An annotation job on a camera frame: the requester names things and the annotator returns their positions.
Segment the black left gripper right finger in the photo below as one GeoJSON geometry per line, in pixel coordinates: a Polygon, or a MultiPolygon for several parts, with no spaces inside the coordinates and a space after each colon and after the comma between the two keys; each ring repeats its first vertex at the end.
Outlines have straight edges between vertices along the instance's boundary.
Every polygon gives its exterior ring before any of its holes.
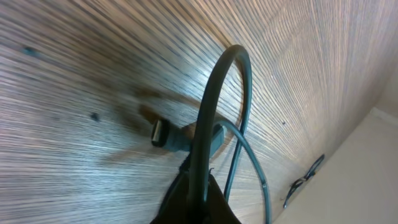
{"type": "Polygon", "coordinates": [[[212,224],[241,224],[237,219],[220,190],[215,178],[210,174],[206,200],[208,210],[207,223],[212,224]]]}

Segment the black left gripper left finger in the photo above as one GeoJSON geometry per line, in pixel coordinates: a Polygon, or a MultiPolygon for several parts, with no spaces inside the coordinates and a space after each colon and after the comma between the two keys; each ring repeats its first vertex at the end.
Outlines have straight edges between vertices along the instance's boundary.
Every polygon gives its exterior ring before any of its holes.
{"type": "Polygon", "coordinates": [[[157,215],[150,224],[191,223],[190,193],[189,171],[179,172],[167,190],[157,215]]]}

